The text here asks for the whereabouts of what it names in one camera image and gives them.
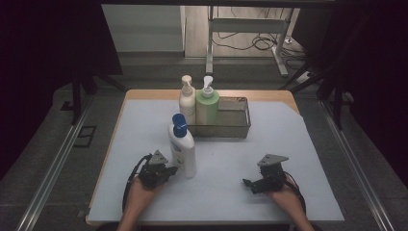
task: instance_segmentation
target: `metal rail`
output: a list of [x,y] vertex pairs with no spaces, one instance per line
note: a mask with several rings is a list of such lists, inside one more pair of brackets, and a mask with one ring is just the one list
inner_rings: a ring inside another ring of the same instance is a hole
[[75,142],[78,133],[81,130],[82,125],[84,124],[85,119],[87,118],[90,105],[92,103],[93,96],[87,96],[84,99],[84,111],[79,117],[76,125],[72,125],[69,129],[68,134],[65,137],[63,145],[60,147],[56,157],[50,165],[45,177],[42,179],[41,184],[39,185],[36,193],[33,196],[27,210],[25,211],[23,217],[16,230],[33,230],[34,225],[36,224],[38,217],[45,205],[45,202],[48,199],[49,194],[51,193],[55,182],[60,175],[61,170],[63,169],[64,163],[68,154],[71,150],[72,145]]
[[327,102],[320,101],[319,104],[326,113],[327,122],[333,131],[340,147],[344,153],[348,165],[350,166],[351,172],[353,173],[360,190],[366,199],[371,212],[377,221],[378,227],[383,231],[394,231],[393,225],[387,215],[384,206],[381,203],[380,198],[375,192],[374,188],[371,186],[369,179],[361,168],[353,150],[351,149],[347,138],[345,137],[343,131],[339,130],[336,123],[332,119],[332,112]]

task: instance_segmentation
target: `metal frame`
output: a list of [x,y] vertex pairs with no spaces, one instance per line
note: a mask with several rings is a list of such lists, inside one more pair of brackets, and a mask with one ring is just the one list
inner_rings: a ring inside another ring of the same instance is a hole
[[280,34],[278,44],[272,47],[273,57],[278,65],[282,77],[288,77],[289,73],[282,61],[280,53],[282,45],[291,25],[294,8],[285,19],[266,19],[266,18],[214,18],[214,6],[208,10],[208,45],[205,72],[207,75],[213,75],[213,32],[231,32],[231,33],[269,33]]

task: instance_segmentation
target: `wall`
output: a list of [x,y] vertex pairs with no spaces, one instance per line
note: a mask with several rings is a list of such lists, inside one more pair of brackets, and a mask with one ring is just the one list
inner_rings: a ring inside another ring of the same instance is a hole
[[117,52],[184,51],[184,7],[102,5]]

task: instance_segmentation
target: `white bottle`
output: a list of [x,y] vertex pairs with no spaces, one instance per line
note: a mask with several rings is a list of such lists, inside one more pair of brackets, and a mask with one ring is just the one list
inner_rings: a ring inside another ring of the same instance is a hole
[[173,116],[173,124],[168,126],[171,156],[173,164],[188,178],[197,173],[195,163],[195,145],[191,133],[187,130],[187,123],[182,114]]
[[180,113],[183,114],[187,124],[195,124],[195,88],[191,85],[191,76],[185,75],[181,78],[183,88],[180,90]]

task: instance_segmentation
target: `white pump bottle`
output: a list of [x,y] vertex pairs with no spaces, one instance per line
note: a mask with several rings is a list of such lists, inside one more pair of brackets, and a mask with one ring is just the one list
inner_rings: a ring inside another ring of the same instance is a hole
[[180,113],[183,114],[188,125],[195,124],[195,88],[191,85],[191,76],[181,78],[183,88],[180,90]]

